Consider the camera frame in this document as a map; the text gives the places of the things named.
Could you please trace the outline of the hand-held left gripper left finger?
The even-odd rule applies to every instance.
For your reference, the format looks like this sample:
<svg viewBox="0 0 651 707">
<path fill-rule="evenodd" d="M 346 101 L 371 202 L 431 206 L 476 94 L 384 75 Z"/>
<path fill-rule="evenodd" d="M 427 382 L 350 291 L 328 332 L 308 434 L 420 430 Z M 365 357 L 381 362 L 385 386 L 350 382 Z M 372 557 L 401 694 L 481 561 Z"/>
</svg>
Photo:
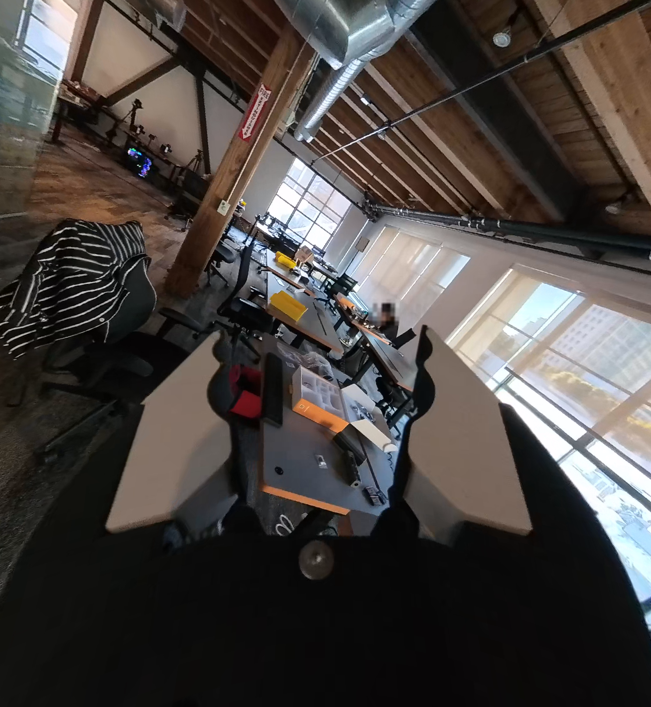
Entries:
<svg viewBox="0 0 651 707">
<path fill-rule="evenodd" d="M 228 422 L 209 401 L 221 363 L 211 334 L 145 400 L 106 520 L 109 533 L 175 521 L 202 533 L 238 497 Z"/>
</svg>

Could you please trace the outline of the dark grey desk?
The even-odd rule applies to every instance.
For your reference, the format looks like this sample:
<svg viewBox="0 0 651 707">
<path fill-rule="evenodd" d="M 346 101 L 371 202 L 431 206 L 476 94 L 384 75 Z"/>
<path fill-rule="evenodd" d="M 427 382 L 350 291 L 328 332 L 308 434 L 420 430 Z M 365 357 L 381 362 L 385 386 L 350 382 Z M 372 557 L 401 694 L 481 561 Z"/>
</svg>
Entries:
<svg viewBox="0 0 651 707">
<path fill-rule="evenodd" d="M 269 334 L 262 337 L 261 372 L 265 354 L 272 352 L 281 358 L 277 341 Z M 377 409 L 374 420 L 385 431 Z M 387 454 L 352 428 L 340 434 L 346 442 L 339 445 L 335 442 L 338 433 L 293 411 L 291 380 L 284 374 L 283 426 L 277 429 L 260 422 L 261 490 L 340 516 L 353 511 L 381 514 L 388 505 L 398 447 Z"/>
</svg>

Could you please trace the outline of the grey desk with orange edge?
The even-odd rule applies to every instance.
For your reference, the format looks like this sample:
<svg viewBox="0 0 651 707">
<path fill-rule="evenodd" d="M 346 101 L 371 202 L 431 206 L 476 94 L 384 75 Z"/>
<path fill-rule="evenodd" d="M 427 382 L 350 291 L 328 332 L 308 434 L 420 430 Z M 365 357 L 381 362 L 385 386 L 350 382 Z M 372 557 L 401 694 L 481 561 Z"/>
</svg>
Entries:
<svg viewBox="0 0 651 707">
<path fill-rule="evenodd" d="M 308 294 L 303 288 L 289 284 L 272 271 L 267 272 L 266 292 L 265 311 L 275 322 L 283 324 L 294 334 L 293 345 L 296 348 L 307 340 L 335 356 L 344 354 L 344 347 L 325 306 L 314 296 Z M 298 303 L 298 306 L 292 305 L 291 309 L 287 311 L 279 308 L 275 303 L 275 298 L 280 293 L 289 296 Z"/>
</svg>

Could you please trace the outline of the red black pouch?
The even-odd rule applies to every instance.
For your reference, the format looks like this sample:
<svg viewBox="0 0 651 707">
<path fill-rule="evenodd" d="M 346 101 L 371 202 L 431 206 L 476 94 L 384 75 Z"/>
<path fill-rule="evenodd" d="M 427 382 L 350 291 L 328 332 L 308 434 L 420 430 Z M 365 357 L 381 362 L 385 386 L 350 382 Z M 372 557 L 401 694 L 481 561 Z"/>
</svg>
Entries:
<svg viewBox="0 0 651 707">
<path fill-rule="evenodd" d="M 229 413 L 244 419 L 262 416 L 262 372 L 257 367 L 233 364 L 229 370 Z"/>
</svg>

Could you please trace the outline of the black office chair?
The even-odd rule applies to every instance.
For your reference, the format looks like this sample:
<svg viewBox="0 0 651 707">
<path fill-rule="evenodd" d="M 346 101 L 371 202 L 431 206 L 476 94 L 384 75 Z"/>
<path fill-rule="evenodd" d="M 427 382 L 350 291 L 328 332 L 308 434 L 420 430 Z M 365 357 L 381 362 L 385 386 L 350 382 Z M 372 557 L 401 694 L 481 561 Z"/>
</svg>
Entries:
<svg viewBox="0 0 651 707">
<path fill-rule="evenodd" d="M 255 240 L 255 237 L 252 237 L 243 248 L 235 286 L 227 299 L 218 307 L 217 314 L 230 323 L 229 327 L 225 325 L 223 327 L 229 332 L 233 351 L 236 351 L 238 342 L 242 342 L 254 355 L 255 361 L 259 361 L 260 352 L 252 345 L 252 339 L 254 334 L 270 334 L 275 319 L 263 307 L 240 296 L 241 289 L 250 274 Z"/>
<path fill-rule="evenodd" d="M 146 261 L 136 258 L 130 263 L 122 271 L 125 297 L 105 334 L 95 329 L 56 341 L 44 349 L 39 362 L 28 353 L 17 363 L 9 407 L 21 406 L 30 387 L 39 397 L 59 392 L 97 402 L 89 413 L 35 450 L 39 464 L 54 462 L 61 447 L 82 427 L 126 415 L 188 358 L 186 350 L 166 340 L 174 327 L 191 331 L 195 339 L 205 330 L 185 313 L 170 307 L 156 309 Z"/>
</svg>

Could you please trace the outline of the long black bar case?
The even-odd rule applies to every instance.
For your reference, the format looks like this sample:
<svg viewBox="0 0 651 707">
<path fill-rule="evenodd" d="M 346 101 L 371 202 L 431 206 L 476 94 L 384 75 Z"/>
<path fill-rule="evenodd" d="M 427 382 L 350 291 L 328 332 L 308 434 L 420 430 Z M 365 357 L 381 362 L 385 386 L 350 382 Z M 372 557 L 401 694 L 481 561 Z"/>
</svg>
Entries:
<svg viewBox="0 0 651 707">
<path fill-rule="evenodd" d="M 284 370 L 277 354 L 263 356 L 261 420 L 280 429 L 284 418 Z"/>
</svg>

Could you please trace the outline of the orange parts box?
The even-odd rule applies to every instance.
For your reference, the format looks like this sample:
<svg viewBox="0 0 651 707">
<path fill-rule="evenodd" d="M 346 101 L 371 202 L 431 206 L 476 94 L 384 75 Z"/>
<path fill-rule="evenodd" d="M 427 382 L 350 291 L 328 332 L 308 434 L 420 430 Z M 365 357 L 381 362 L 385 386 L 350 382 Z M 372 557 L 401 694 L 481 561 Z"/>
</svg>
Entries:
<svg viewBox="0 0 651 707">
<path fill-rule="evenodd" d="M 302 366 L 291 379 L 291 407 L 294 412 L 320 426 L 340 433 L 355 420 L 354 410 L 334 383 Z"/>
</svg>

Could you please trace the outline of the crumpled clear plastic bag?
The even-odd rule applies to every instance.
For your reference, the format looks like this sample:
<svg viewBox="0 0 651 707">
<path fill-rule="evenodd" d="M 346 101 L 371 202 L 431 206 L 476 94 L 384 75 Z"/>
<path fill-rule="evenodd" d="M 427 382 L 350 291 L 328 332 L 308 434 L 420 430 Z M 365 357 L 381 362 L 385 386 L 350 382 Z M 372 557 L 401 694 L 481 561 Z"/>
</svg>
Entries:
<svg viewBox="0 0 651 707">
<path fill-rule="evenodd" d="M 293 380 L 299 374 L 305 382 L 333 383 L 335 376 L 328 359 L 316 351 L 302 353 L 278 340 L 277 349 L 284 362 L 284 374 L 287 380 Z"/>
</svg>

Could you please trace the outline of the black white striped jacket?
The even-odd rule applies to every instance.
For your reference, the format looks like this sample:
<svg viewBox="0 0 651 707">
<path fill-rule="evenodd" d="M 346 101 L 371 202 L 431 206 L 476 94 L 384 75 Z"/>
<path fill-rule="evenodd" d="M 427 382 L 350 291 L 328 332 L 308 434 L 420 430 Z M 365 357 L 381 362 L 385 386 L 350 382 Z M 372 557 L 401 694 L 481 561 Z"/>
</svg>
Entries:
<svg viewBox="0 0 651 707">
<path fill-rule="evenodd" d="M 60 222 L 0 291 L 4 349 L 18 359 L 89 332 L 108 341 L 110 322 L 129 295 L 129 275 L 134 270 L 145 274 L 150 264 L 139 221 Z"/>
</svg>

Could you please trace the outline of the thick black ceiling pipe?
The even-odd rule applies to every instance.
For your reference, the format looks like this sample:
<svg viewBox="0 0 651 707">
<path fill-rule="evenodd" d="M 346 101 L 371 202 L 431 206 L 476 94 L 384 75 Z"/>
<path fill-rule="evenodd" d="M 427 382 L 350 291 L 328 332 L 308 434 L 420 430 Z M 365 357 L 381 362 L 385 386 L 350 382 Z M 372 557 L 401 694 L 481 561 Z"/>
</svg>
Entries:
<svg viewBox="0 0 651 707">
<path fill-rule="evenodd" d="M 502 218 L 455 216 L 435 211 L 391 207 L 370 199 L 364 200 L 362 210 L 372 221 L 380 217 L 397 217 L 426 225 L 459 228 L 471 233 L 508 236 L 603 252 L 619 252 L 651 262 L 651 235 L 577 229 L 566 225 L 537 224 Z"/>
</svg>

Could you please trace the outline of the computer with coloured lights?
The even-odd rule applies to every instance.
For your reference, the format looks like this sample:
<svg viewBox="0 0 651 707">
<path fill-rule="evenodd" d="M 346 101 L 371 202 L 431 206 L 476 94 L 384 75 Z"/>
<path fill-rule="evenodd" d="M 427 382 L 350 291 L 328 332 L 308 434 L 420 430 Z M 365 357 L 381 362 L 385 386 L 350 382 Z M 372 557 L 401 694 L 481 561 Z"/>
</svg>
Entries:
<svg viewBox="0 0 651 707">
<path fill-rule="evenodd" d="M 124 165 L 140 180 L 151 180 L 159 174 L 156 156 L 143 146 L 129 144 L 123 153 Z"/>
</svg>

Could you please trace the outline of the red white sign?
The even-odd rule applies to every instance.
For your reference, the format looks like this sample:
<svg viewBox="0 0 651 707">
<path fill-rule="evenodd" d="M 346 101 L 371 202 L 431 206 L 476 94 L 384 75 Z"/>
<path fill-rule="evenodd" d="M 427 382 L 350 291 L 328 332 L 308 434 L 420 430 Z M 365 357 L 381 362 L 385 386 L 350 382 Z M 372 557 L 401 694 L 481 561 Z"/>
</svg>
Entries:
<svg viewBox="0 0 651 707">
<path fill-rule="evenodd" d="M 260 83 L 249 103 L 248 109 L 244 112 L 242 121 L 238 128 L 238 137 L 245 143 L 249 143 L 252 139 L 255 129 L 258 127 L 259 120 L 268 106 L 269 99 L 272 96 L 271 89 L 264 83 Z"/>
</svg>

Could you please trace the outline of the thin black ceiling conduit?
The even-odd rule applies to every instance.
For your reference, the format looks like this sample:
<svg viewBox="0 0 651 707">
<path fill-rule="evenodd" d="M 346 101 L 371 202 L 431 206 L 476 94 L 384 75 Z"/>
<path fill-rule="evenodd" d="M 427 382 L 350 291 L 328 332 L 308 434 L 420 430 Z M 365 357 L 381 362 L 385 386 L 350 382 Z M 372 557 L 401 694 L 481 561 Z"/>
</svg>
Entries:
<svg viewBox="0 0 651 707">
<path fill-rule="evenodd" d="M 388 119 L 381 125 L 374 128 L 372 131 L 360 137 L 357 137 L 342 146 L 337 147 L 335 150 L 327 152 L 323 155 L 319 155 L 308 165 L 312 167 L 317 162 L 323 161 L 340 152 L 346 151 L 348 148 L 360 144 L 369 138 L 378 137 L 382 134 L 388 134 L 389 132 L 391 132 L 391 130 L 396 127 L 399 127 L 401 124 L 410 119 L 418 117 L 427 111 L 433 110 L 434 108 L 438 108 L 447 102 L 453 101 L 454 99 L 458 99 L 466 93 L 469 93 L 473 90 L 482 87 L 483 85 L 486 85 L 492 81 L 502 78 L 521 66 L 532 64 L 533 62 L 541 59 L 542 57 L 546 57 L 552 52 L 555 52 L 557 50 L 567 47 L 568 45 L 578 42 L 589 34 L 591 34 L 592 32 L 608 27 L 612 23 L 617 22 L 622 18 L 625 18 L 633 12 L 642 13 L 644 11 L 647 11 L 649 8 L 651 8 L 651 1 L 626 1 L 625 3 L 615 7 L 614 9 L 605 12 L 602 15 L 598 15 L 594 19 L 577 26 L 576 28 L 564 33 L 559 37 L 554 38 L 551 41 L 540 40 L 539 43 L 533 49 L 530 49 L 529 51 L 510 60 L 509 62 L 498 66 L 493 71 L 487 72 L 486 74 L 480 76 L 476 81 L 468 82 L 467 84 L 463 84 L 462 86 L 454 89 L 453 91 L 450 91 L 444 95 L 440 95 L 436 99 L 429 101 L 419 106 L 418 108 L 405 112 L 401 117 L 397 119 Z"/>
</svg>

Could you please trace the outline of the wooden post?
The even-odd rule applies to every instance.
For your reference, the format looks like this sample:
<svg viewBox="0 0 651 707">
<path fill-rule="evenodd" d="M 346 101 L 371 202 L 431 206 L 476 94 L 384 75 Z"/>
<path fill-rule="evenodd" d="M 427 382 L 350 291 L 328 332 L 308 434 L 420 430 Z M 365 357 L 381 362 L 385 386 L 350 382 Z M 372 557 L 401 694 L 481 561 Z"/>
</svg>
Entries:
<svg viewBox="0 0 651 707">
<path fill-rule="evenodd" d="M 256 88 L 264 83 L 271 89 L 268 106 L 249 143 L 238 137 L 240 124 L 235 130 L 197 215 L 168 270 L 164 281 L 166 294 L 187 299 L 194 293 L 200 275 L 215 251 L 238 200 L 243 196 L 284 113 L 308 74 L 313 55 L 313 48 L 292 24 L 288 24 Z"/>
</svg>

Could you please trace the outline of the silver air duct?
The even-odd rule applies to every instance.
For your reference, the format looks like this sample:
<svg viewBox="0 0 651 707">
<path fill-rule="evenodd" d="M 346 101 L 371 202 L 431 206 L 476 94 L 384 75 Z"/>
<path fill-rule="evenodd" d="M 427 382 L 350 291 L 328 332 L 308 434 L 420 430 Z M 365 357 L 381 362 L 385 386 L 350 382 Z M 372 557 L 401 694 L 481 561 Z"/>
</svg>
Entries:
<svg viewBox="0 0 651 707">
<path fill-rule="evenodd" d="M 311 142 L 324 116 L 374 59 L 388 53 L 434 1 L 276 1 L 332 69 L 294 130 Z"/>
</svg>

